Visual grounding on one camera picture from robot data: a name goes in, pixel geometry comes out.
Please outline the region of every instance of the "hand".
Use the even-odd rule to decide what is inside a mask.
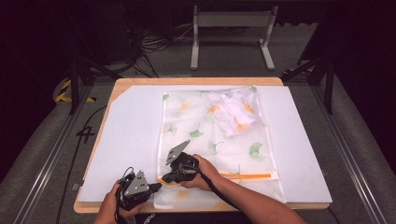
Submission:
[[[116,184],[113,186],[111,191],[106,194],[105,199],[102,202],[102,205],[100,206],[98,216],[96,217],[96,220],[94,223],[99,224],[99,223],[117,223],[114,214],[116,213],[117,209],[117,198],[116,198],[116,192],[117,189],[119,188],[120,183],[119,181],[116,182]],[[143,204],[139,204],[135,208],[131,209],[131,211],[125,211],[122,208],[119,208],[120,210],[120,215],[123,217],[131,217],[139,213],[140,209],[142,209]]]
[[[217,180],[221,179],[222,176],[219,174],[218,170],[205,158],[202,158],[199,155],[193,155],[195,159],[199,162],[199,168],[204,175],[209,177],[213,183]],[[192,181],[182,181],[180,182],[180,186],[190,189],[190,188],[199,188],[207,191],[211,191],[210,187],[206,184],[206,182],[201,178],[200,174],[197,174]]]

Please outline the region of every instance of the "person's left hand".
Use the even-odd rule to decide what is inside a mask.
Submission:
[[[100,206],[98,216],[96,217],[96,220],[94,223],[99,224],[99,223],[117,223],[116,219],[114,218],[114,214],[116,213],[116,208],[117,208],[117,198],[116,198],[116,192],[117,189],[119,188],[120,183],[119,181],[116,182],[116,184],[113,186],[113,189],[109,193],[106,194],[105,199],[102,202],[102,205]],[[131,209],[131,211],[125,211],[122,208],[119,208],[120,215],[123,217],[131,217],[139,213],[140,209],[142,209],[143,204],[139,204],[135,208]]]

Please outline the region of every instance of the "white fabric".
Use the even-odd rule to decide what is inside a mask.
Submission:
[[[170,167],[165,166],[169,149],[188,139],[191,142],[184,152],[203,156],[221,173],[271,174],[265,179],[235,181],[285,202],[255,87],[165,92],[157,166],[159,178],[170,172]],[[154,206],[158,209],[189,206],[210,209],[219,203],[223,201],[211,192],[181,186],[164,185],[154,197]]]

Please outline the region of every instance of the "metal rail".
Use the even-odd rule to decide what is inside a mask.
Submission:
[[[35,206],[38,203],[38,200],[41,197],[45,187],[47,186],[48,181],[52,175],[53,170],[55,169],[56,163],[62,155],[62,151],[64,150],[64,143],[70,134],[70,130],[73,127],[76,119],[78,118],[79,113],[81,112],[81,108],[84,106],[85,99],[89,97],[93,86],[85,86],[80,95],[79,101],[81,104],[78,105],[76,111],[73,115],[70,115],[55,142],[49,156],[47,157],[46,162],[43,165],[40,173],[35,180],[28,196],[26,197],[25,202],[23,203],[20,212],[16,216],[14,220],[14,224],[27,223],[29,221],[30,216],[33,214],[35,210]]]
[[[370,216],[370,219],[373,223],[388,223],[382,215],[381,209],[379,208],[373,193],[370,191],[367,181],[363,173],[361,172],[358,164],[356,163],[356,160],[353,157],[349,146],[347,145],[347,141],[345,140],[340,129],[338,128],[334,117],[327,112],[326,106],[323,103],[323,94],[321,93],[319,87],[312,86],[311,90],[314,93],[318,105],[320,105],[320,109],[323,112],[335,139],[337,140],[339,153],[341,154],[344,164],[349,171],[350,177],[355,184],[356,190],[361,196],[361,200],[367,210],[367,213]]]

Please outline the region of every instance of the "white sheet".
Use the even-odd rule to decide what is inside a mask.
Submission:
[[[165,91],[221,90],[234,86],[132,86],[109,108],[79,202],[101,202],[133,166],[156,182]],[[330,203],[332,198],[288,87],[257,87],[288,203]]]

